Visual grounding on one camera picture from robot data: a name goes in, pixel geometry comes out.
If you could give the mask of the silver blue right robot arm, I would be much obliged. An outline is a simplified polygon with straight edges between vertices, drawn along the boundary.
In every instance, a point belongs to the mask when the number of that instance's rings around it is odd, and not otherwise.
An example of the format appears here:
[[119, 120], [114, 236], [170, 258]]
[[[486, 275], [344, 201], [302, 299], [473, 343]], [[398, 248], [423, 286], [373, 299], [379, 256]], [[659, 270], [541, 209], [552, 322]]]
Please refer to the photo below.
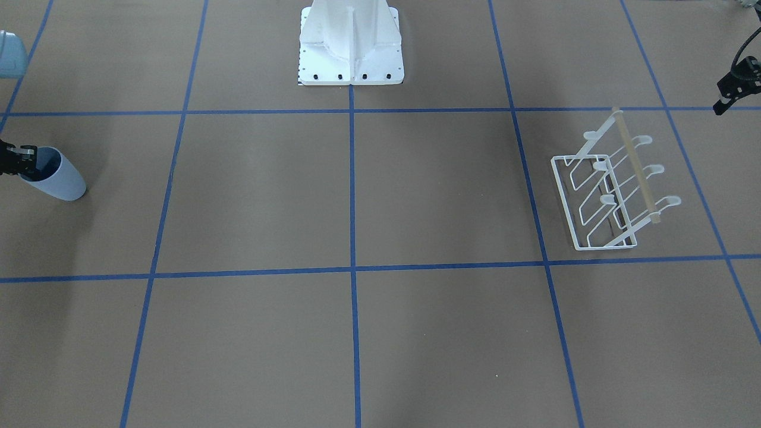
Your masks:
[[[1, 78], [24, 77], [28, 66], [27, 49], [16, 33], [1, 31]], [[38, 148], [32, 144], [1, 141], [1, 173], [8, 175], [35, 174]]]

